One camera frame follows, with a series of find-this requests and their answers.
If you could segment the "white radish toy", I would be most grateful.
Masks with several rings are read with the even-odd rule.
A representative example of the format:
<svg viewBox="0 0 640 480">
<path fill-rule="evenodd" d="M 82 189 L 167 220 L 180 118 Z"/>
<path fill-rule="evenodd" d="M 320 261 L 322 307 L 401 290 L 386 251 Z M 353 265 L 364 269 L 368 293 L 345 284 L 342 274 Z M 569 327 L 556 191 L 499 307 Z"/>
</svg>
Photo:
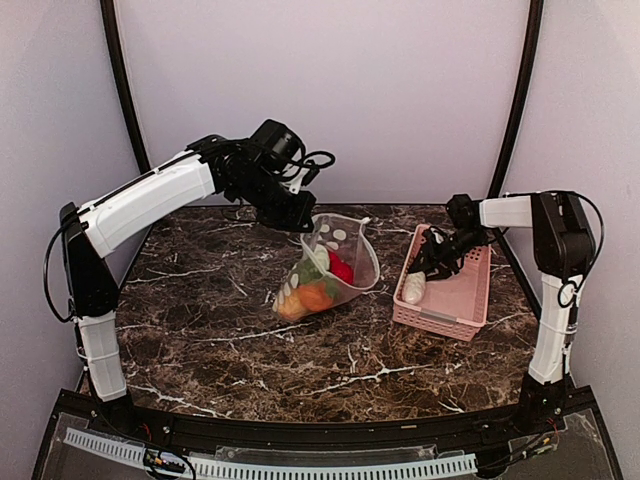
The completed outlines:
<svg viewBox="0 0 640 480">
<path fill-rule="evenodd" d="M 323 245 L 316 245 L 311 256 L 304 257 L 297 266 L 301 284 L 315 282 L 323 277 L 330 267 L 329 251 Z"/>
<path fill-rule="evenodd" d="M 406 275 L 402 300 L 411 305 L 417 305 L 423 298 L 426 289 L 426 276 L 423 271 L 408 273 Z"/>
</svg>

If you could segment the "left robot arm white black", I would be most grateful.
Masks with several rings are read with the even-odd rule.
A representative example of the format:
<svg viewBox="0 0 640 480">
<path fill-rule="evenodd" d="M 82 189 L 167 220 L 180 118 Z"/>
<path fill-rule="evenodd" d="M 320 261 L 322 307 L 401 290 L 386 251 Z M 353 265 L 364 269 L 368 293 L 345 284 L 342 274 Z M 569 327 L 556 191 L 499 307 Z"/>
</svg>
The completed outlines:
<svg viewBox="0 0 640 480">
<path fill-rule="evenodd" d="M 51 241 L 62 247 L 68 311 L 51 311 L 75 324 L 90 384 L 106 402 L 101 417 L 117 434 L 134 435 L 141 415 L 123 399 L 128 388 L 116 334 L 121 287 L 108 257 L 167 215 L 213 195 L 252 206 L 256 221 L 271 229 L 309 232 L 316 198 L 306 187 L 323 168 L 314 157 L 288 130 L 272 139 L 209 135 L 125 185 L 61 209 Z"/>
</svg>

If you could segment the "orange tangerine toy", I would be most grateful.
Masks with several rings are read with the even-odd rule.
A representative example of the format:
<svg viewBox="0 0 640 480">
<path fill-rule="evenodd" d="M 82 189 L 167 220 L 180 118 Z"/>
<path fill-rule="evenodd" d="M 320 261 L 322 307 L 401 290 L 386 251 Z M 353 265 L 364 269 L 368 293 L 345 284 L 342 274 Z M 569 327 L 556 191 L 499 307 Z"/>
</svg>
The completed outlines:
<svg viewBox="0 0 640 480">
<path fill-rule="evenodd" d="M 298 296 L 302 305 L 311 312 L 321 312 L 333 306 L 333 298 L 327 292 L 324 282 L 301 285 Z"/>
</svg>

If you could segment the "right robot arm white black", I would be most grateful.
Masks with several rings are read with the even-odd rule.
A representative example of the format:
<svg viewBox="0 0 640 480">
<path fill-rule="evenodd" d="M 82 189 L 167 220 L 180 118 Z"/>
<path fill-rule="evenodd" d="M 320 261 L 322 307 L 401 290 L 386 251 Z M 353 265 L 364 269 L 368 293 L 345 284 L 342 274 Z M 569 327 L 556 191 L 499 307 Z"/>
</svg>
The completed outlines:
<svg viewBox="0 0 640 480">
<path fill-rule="evenodd" d="M 425 244 L 407 265 L 407 272 L 422 273 L 426 281 L 445 280 L 461 271 L 464 256 L 473 248 L 490 243 L 489 230 L 529 228 L 543 295 L 528 376 L 541 385 L 555 384 L 570 371 L 583 286 L 605 238 L 601 213 L 595 211 L 600 232 L 600 238 L 595 239 L 584 204 L 597 208 L 586 196 L 567 190 L 516 193 L 485 200 L 456 194 L 446 204 L 454 232 L 428 228 L 423 235 Z"/>
</svg>

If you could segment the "yellow peach toy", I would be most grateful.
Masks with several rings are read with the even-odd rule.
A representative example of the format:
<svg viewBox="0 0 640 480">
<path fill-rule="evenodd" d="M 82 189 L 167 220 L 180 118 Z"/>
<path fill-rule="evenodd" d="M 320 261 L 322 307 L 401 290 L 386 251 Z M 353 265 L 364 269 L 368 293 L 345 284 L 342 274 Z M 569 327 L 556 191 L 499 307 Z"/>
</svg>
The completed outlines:
<svg viewBox="0 0 640 480">
<path fill-rule="evenodd" d="M 280 304 L 278 314 L 287 321 L 297 321 L 308 314 L 308 310 L 303 305 L 296 291 L 293 291 Z"/>
</svg>

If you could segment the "bright red tomato toy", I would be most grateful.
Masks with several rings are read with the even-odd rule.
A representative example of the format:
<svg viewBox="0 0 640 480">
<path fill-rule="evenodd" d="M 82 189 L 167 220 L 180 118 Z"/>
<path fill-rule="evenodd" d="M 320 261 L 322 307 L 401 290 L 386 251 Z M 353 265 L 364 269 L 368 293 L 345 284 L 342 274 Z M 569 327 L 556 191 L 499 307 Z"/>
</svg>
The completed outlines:
<svg viewBox="0 0 640 480">
<path fill-rule="evenodd" d="M 332 251 L 329 252 L 329 262 L 329 271 L 333 275 L 348 285 L 354 284 L 354 270 L 348 263 Z"/>
</svg>

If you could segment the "clear polka dot zip bag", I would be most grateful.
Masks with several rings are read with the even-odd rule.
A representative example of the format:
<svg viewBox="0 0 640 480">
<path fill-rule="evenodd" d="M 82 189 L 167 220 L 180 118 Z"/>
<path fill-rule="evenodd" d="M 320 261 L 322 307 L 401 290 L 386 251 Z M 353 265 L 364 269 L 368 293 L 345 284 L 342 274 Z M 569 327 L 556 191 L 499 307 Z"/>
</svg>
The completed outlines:
<svg viewBox="0 0 640 480">
<path fill-rule="evenodd" d="M 320 213 L 312 220 L 313 229 L 300 235 L 302 256 L 272 304 L 272 311 L 289 322 L 343 305 L 380 278 L 377 254 L 366 237 L 369 217 Z"/>
</svg>

